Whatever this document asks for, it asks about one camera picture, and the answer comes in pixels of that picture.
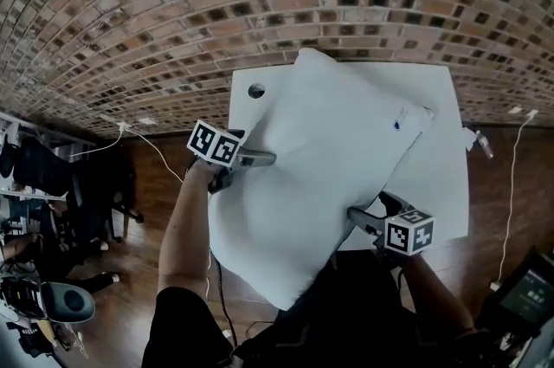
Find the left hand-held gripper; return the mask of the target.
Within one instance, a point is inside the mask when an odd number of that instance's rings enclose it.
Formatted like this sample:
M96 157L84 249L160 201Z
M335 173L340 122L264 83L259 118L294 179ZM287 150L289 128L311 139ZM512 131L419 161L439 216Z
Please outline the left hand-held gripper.
M228 188L238 171L245 171L250 166L270 166L275 162L276 155L271 152L242 148L243 134L223 131L202 120L196 122L187 143L187 149L194 156L188 170L197 161L208 165L212 170L209 194Z

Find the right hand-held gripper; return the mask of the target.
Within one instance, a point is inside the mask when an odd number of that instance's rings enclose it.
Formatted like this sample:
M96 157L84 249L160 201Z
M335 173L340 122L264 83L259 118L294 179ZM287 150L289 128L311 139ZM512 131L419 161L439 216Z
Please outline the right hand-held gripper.
M401 255L412 256L428 248L434 239L435 217L411 203L382 191L378 200L386 216L373 216L357 207L347 210L348 219L368 234L377 237L374 244Z

